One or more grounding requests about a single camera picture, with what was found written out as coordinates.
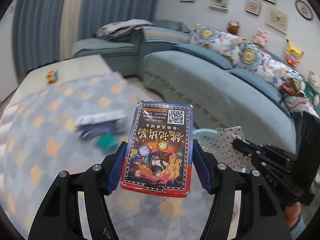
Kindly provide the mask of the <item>teal blue sofa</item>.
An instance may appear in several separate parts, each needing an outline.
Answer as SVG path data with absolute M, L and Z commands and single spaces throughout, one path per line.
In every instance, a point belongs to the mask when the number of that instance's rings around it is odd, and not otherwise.
M 245 137 L 296 153 L 294 108 L 313 113 L 310 103 L 289 97 L 292 81 L 280 89 L 223 56 L 191 44 L 194 30 L 161 21 L 110 39 L 86 38 L 72 46 L 72 57 L 100 55 L 123 76 L 137 76 L 166 102 L 194 108 L 200 128 L 241 126 Z

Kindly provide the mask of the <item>grey scallop pattern tablecloth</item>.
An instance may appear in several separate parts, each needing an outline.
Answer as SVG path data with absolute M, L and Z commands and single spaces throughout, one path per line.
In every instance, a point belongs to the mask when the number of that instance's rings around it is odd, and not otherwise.
M 157 100 L 136 78 L 118 74 L 46 86 L 16 108 L 4 154 L 1 206 L 12 224 L 28 237 L 45 194 L 62 170 L 84 172 L 106 152 L 75 131 L 79 115 L 123 109 L 132 116 L 139 100 Z M 106 198 L 120 239 L 199 239 L 213 198 L 192 175 L 187 198 L 151 196 L 117 188 Z

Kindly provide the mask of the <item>light blue plastic basket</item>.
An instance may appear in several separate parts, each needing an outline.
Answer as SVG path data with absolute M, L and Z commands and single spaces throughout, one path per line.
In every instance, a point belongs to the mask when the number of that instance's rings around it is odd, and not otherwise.
M 196 129 L 193 137 L 198 141 L 204 152 L 214 155 L 218 162 L 226 162 L 230 159 L 231 150 L 226 146 L 226 136 L 215 129 Z

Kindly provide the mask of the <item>folded grey blanket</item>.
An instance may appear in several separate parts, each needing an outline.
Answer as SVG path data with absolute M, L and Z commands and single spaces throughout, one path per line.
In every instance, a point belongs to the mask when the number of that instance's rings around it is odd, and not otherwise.
M 140 29 L 144 26 L 153 26 L 153 23 L 147 20 L 132 19 L 128 21 L 112 22 L 104 25 L 96 32 L 95 36 L 97 38 L 110 39 L 113 37 L 118 37 L 123 34 L 127 34 L 133 29 Z

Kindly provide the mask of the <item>yellow pikachu plush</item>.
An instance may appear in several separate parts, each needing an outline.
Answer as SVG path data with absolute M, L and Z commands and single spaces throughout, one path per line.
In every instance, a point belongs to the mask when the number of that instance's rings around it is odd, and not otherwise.
M 304 52 L 295 48 L 289 40 L 287 42 L 287 50 L 285 51 L 285 61 L 291 67 L 296 68 L 301 63 L 300 58 L 304 55 Z

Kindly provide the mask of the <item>small dark framed picture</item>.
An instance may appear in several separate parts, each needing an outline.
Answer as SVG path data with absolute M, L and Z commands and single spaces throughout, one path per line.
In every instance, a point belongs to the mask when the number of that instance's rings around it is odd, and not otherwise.
M 245 11 L 255 16 L 260 15 L 262 3 L 256 0 L 247 0 Z

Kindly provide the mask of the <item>red blue card box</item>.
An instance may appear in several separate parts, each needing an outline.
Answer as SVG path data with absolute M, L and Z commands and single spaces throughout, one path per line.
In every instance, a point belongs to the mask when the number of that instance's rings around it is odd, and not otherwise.
M 192 155 L 192 105 L 140 101 L 120 186 L 144 194 L 185 198 L 190 192 Z

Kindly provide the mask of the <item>round black framed picture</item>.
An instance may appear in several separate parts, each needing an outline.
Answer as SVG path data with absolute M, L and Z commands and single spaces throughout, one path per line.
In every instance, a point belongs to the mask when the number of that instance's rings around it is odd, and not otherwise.
M 313 20 L 313 13 L 310 7 L 305 2 L 301 0 L 296 0 L 295 5 L 296 9 L 304 19 L 308 21 Z

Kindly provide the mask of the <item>brown monkey plush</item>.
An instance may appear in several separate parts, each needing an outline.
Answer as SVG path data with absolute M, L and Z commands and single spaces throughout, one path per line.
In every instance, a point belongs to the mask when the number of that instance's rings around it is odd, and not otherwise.
M 236 22 L 236 21 L 228 22 L 228 25 L 227 25 L 228 33 L 237 35 L 239 32 L 239 28 L 240 28 L 239 22 Z

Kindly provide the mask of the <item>pink plush toy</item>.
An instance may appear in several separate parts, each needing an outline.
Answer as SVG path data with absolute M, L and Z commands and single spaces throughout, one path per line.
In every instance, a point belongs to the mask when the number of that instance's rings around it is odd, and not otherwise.
M 265 47 L 268 43 L 267 32 L 264 29 L 257 30 L 253 35 L 253 43 L 260 47 Z

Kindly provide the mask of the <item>blue window curtains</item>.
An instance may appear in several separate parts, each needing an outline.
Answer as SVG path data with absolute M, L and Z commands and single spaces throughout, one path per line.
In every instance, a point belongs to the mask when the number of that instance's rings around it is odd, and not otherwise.
M 16 74 L 70 59 L 72 45 L 102 26 L 152 20 L 158 0 L 17 0 L 12 48 Z

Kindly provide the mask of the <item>white teddy bear plush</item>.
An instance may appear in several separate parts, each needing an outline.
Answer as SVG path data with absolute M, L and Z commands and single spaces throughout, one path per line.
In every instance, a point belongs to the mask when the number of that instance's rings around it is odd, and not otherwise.
M 319 77 L 314 70 L 310 70 L 308 78 L 301 83 L 301 90 L 313 107 L 319 105 Z

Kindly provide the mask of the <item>white black dotted carton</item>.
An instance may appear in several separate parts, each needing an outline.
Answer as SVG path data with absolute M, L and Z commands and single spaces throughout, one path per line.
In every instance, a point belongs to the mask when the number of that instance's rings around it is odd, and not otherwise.
M 249 173 L 254 169 L 251 159 L 243 153 L 233 148 L 235 139 L 244 139 L 245 135 L 241 126 L 218 128 L 217 138 L 220 143 L 220 149 L 217 154 L 217 161 L 225 163 L 234 171 Z

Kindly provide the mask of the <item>blue white milk carton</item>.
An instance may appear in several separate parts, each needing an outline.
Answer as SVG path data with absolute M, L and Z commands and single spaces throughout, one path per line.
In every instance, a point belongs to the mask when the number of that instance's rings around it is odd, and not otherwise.
M 100 135 L 117 134 L 126 131 L 128 116 L 122 110 L 81 115 L 75 122 L 77 132 L 82 139 Z

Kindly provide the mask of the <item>floral long cushion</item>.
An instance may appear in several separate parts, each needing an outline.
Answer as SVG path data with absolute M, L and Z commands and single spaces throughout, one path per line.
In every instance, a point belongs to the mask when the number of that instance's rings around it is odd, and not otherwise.
M 196 24 L 190 42 L 223 56 L 232 67 L 252 72 L 276 89 L 292 81 L 293 87 L 302 91 L 303 76 L 299 72 L 273 59 L 269 53 L 245 38 Z

